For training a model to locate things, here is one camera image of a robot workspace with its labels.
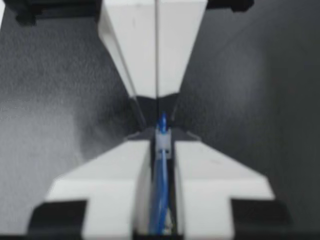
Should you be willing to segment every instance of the dark gray table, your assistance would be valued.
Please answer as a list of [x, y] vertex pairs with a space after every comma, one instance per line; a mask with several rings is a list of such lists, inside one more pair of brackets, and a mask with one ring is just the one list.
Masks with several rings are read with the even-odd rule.
[[[320, 230], [320, 1], [207, 12], [176, 121], [267, 175], [298, 230]], [[0, 233], [24, 233], [53, 178], [138, 130], [93, 19], [0, 32]]]

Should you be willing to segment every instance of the black mount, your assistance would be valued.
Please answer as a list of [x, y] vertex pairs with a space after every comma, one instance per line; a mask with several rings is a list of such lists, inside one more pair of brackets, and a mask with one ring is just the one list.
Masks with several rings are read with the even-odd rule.
[[[99, 19], [101, 0], [4, 0], [16, 13], [16, 21], [22, 26], [34, 26], [38, 19], [83, 18]], [[254, 0], [208, 0], [207, 9], [230, 8], [233, 12], [245, 12]]]

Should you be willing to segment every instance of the white plastic block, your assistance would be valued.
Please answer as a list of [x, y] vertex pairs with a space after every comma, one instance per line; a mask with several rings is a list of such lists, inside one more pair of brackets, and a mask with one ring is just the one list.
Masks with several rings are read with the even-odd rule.
[[[110, 51], [120, 76], [125, 76], [122, 81], [128, 93], [155, 98], [155, 1], [103, 0], [101, 9], [99, 35]], [[103, 24], [108, 25], [111, 34], [107, 33], [107, 27]]]
[[111, 24], [107, 16], [107, 9], [104, 4], [101, 6], [100, 20], [97, 27], [98, 35], [108, 49], [129, 97], [135, 96], [134, 86], [131, 82], [126, 66], [124, 65], [124, 60], [120, 53], [115, 34], [111, 28]]
[[149, 213], [139, 202], [148, 195], [150, 142], [127, 141], [79, 168], [58, 177], [46, 202], [87, 200], [82, 237], [129, 240]]
[[159, 97], [180, 91], [206, 6], [207, 0], [159, 0]]
[[1, 31], [2, 19], [5, 13], [5, 8], [6, 8], [5, 3], [2, 0], [0, 0], [0, 31]]
[[202, 142], [175, 143], [188, 240], [231, 240], [230, 200], [273, 200], [268, 179]]

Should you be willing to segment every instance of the blue cable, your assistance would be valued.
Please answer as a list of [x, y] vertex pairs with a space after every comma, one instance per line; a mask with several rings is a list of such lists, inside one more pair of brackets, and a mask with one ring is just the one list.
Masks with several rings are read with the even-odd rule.
[[[162, 114], [158, 127], [162, 134], [166, 134], [167, 118], [165, 113]], [[167, 158], [165, 149], [161, 150], [161, 158], [155, 160], [153, 178], [153, 195], [149, 232], [151, 234], [161, 235], [165, 229], [169, 198]]]

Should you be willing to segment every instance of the gray connector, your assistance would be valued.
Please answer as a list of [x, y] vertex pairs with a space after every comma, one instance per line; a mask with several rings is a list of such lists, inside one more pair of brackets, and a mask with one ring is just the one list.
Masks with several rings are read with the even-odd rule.
[[161, 133], [159, 129], [155, 129], [155, 156], [156, 159], [161, 158], [161, 150], [165, 150], [166, 159], [172, 158], [171, 151], [171, 129], [166, 133]]

